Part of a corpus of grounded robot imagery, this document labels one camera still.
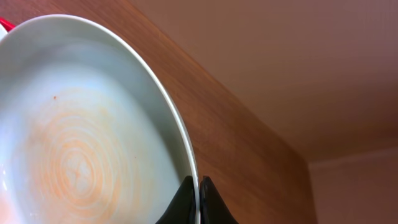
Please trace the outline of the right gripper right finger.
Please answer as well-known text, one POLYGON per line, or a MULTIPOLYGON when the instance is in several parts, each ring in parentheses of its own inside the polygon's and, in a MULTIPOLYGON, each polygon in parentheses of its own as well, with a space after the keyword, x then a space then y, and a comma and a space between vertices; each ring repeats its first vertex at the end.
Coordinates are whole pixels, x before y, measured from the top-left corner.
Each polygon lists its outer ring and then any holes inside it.
POLYGON ((238 224, 208 176, 200 184, 200 215, 201 224, 238 224))

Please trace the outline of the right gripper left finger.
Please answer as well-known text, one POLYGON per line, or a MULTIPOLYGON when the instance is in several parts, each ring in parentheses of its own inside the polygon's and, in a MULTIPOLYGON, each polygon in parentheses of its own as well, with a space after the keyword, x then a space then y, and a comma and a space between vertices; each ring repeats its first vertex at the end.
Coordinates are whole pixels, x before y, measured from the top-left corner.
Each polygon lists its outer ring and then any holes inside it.
POLYGON ((196 203, 192 176, 186 176, 156 224, 195 224, 196 203))

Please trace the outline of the light blue plate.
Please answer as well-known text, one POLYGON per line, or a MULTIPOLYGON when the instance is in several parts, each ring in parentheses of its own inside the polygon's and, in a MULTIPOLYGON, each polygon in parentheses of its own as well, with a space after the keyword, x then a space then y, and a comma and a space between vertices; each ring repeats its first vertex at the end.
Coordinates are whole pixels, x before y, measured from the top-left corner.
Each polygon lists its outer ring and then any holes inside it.
POLYGON ((1 222, 200 221, 177 107, 119 36, 77 16, 1 27, 1 222))

